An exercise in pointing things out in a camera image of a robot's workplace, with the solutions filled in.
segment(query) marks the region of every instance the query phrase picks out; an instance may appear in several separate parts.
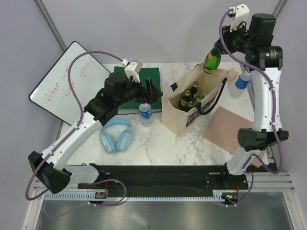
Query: bottle blue label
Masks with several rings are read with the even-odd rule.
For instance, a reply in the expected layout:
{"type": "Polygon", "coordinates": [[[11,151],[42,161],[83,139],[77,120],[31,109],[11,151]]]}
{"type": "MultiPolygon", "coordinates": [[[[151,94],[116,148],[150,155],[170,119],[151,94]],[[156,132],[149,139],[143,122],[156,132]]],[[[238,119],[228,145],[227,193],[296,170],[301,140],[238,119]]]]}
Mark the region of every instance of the bottle blue label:
{"type": "Polygon", "coordinates": [[[149,119],[152,117],[152,110],[150,109],[149,111],[147,112],[141,112],[139,110],[139,114],[140,114],[140,117],[143,118],[143,119],[149,119]]]}
{"type": "Polygon", "coordinates": [[[248,83],[249,83],[249,81],[242,80],[239,76],[238,79],[236,80],[236,87],[238,89],[243,90],[248,86],[248,83]]]}

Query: robotic arm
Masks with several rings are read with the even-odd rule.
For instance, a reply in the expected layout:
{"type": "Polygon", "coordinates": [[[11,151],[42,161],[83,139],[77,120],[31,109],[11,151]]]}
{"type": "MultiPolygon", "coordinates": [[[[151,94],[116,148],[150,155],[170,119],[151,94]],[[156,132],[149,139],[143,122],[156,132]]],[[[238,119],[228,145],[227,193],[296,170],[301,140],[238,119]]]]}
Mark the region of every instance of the robotic arm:
{"type": "Polygon", "coordinates": [[[234,20],[230,26],[222,27],[224,44],[219,39],[214,46],[222,54],[229,54],[229,52],[245,54],[247,65],[254,68],[250,68],[255,88],[253,128],[239,130],[240,147],[232,159],[226,163],[227,175],[241,175],[255,155],[277,143],[273,126],[277,130],[280,141],[287,140],[289,133],[282,130],[279,117],[279,81],[283,66],[283,51],[281,47],[271,45],[276,19],[270,14],[254,14],[247,30],[248,7],[241,4],[231,9],[229,17],[233,17],[234,20]]]}
{"type": "Polygon", "coordinates": [[[69,184],[93,183],[97,179],[100,172],[95,164],[68,166],[66,163],[94,132],[118,114],[118,107],[131,101],[153,104],[162,96],[150,78],[146,79],[146,88],[142,87],[138,75],[141,67],[141,62],[132,61],[125,67],[126,75],[111,73],[105,80],[105,87],[84,108],[81,124],[77,126],[76,121],[61,138],[42,153],[33,151],[29,155],[32,171],[35,171],[43,159],[51,154],[36,176],[52,193],[62,191],[69,184]],[[63,144],[52,152],[54,146],[59,143],[63,144]]]}

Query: tan placemat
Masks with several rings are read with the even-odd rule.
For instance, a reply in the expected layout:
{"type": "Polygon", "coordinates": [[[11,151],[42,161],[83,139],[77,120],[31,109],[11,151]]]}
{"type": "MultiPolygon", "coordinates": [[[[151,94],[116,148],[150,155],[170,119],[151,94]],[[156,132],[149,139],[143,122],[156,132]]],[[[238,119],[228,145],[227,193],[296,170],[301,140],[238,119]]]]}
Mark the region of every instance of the tan placemat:
{"type": "MultiPolygon", "coordinates": [[[[218,107],[214,113],[203,137],[213,144],[234,154],[239,147],[237,134],[241,128],[251,128],[253,123],[227,109],[218,107]]],[[[259,156],[263,159],[265,151],[259,156]]],[[[254,166],[259,167],[261,163],[255,158],[251,162],[254,166]]]]}

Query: headphone ear cup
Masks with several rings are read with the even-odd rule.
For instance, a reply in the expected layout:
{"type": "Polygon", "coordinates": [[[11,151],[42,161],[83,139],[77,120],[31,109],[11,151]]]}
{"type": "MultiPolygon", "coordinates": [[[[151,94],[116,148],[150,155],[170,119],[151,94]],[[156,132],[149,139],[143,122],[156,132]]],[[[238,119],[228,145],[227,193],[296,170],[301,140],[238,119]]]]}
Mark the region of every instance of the headphone ear cup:
{"type": "Polygon", "coordinates": [[[115,152],[115,146],[112,141],[111,136],[107,132],[99,133],[99,140],[101,146],[104,148],[107,152],[115,152]]]}
{"type": "Polygon", "coordinates": [[[129,143],[130,138],[131,138],[131,131],[127,129],[124,130],[119,136],[116,149],[118,151],[126,151],[128,148],[127,145],[129,143]]]}

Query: whiteboard black border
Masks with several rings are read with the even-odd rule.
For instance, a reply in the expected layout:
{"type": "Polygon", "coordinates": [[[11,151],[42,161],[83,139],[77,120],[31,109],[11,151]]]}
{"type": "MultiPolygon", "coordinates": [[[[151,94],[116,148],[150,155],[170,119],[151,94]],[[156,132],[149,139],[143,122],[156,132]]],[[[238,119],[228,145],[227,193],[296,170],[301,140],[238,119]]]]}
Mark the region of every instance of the whiteboard black border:
{"type": "MultiPolygon", "coordinates": [[[[33,94],[33,92],[39,87],[40,83],[42,83],[42,81],[45,79],[45,77],[50,73],[50,71],[53,69],[53,67],[58,63],[58,61],[60,61],[60,59],[63,57],[63,55],[66,53],[66,51],[70,48],[70,46],[73,43],[78,43],[83,49],[85,49],[79,42],[77,41],[73,41],[68,47],[67,49],[62,53],[62,55],[58,58],[58,60],[54,63],[54,65],[50,68],[50,70],[46,73],[46,75],[42,78],[42,80],[37,84],[37,86],[35,86],[35,88],[32,90],[32,92],[29,94],[29,100],[36,104],[37,106],[41,107],[42,109],[44,109],[45,111],[47,111],[48,113],[54,115],[55,117],[57,117],[58,119],[60,119],[61,121],[65,122],[66,124],[70,125],[70,123],[68,123],[67,121],[64,121],[63,119],[59,118],[58,116],[56,116],[55,114],[53,114],[52,112],[50,112],[49,110],[45,109],[44,107],[42,107],[41,105],[35,103],[34,101],[31,100],[31,95],[33,94]]],[[[103,68],[106,69],[106,71],[108,71],[109,73],[111,73],[103,64],[101,64],[95,57],[93,57],[103,68]]]]}

